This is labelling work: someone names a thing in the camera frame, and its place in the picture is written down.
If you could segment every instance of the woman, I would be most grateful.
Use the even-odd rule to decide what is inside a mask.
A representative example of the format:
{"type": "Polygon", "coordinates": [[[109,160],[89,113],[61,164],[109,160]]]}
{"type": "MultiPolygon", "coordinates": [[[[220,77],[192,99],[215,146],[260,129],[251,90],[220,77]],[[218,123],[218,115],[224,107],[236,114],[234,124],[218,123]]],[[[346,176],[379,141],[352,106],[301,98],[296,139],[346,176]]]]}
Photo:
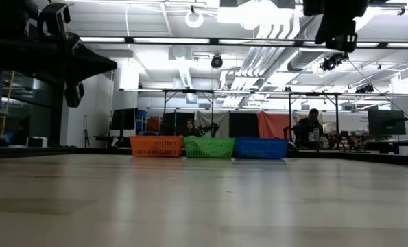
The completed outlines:
{"type": "Polygon", "coordinates": [[[195,122],[193,120],[187,120],[186,129],[183,132],[184,137],[199,137],[199,131],[195,127],[195,122]]]}

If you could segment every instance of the computer monitor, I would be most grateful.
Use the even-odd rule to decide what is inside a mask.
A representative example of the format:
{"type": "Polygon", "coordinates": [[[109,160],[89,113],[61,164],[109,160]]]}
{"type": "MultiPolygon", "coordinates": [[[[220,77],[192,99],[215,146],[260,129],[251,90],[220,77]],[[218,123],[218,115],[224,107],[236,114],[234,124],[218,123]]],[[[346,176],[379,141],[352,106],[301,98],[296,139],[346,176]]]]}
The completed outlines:
{"type": "Polygon", "coordinates": [[[407,134],[405,121],[396,121],[404,118],[405,116],[401,110],[369,110],[368,129],[370,135],[405,135],[407,134]]]}
{"type": "Polygon", "coordinates": [[[114,110],[112,115],[111,130],[133,130],[135,129],[135,118],[138,109],[114,110]]]}

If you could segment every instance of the red curtain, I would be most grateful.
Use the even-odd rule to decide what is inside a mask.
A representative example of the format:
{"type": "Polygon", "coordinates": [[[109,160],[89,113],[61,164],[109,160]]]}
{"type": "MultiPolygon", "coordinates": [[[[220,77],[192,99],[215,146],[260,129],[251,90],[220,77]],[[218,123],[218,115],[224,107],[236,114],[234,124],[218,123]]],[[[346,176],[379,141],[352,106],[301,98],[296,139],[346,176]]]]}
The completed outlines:
{"type": "Polygon", "coordinates": [[[261,138],[285,138],[283,129],[289,126],[289,114],[257,114],[261,138]]]}

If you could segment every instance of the blue bin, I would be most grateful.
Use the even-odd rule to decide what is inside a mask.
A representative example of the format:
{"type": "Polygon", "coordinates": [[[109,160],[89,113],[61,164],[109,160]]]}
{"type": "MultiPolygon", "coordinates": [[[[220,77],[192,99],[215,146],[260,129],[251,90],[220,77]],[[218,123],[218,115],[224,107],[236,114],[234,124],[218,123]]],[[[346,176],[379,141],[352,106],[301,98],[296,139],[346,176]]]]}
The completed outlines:
{"type": "Polygon", "coordinates": [[[236,138],[237,158],[282,159],[286,157],[287,139],[236,138]]]}

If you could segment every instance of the wooden floor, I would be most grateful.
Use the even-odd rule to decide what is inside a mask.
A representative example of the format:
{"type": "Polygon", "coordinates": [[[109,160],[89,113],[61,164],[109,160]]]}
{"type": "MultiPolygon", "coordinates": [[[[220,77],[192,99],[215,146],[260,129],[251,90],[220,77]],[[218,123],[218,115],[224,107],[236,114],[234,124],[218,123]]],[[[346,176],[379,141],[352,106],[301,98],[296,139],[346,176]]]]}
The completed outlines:
{"type": "Polygon", "coordinates": [[[408,247],[408,167],[68,155],[0,160],[0,247],[408,247]]]}

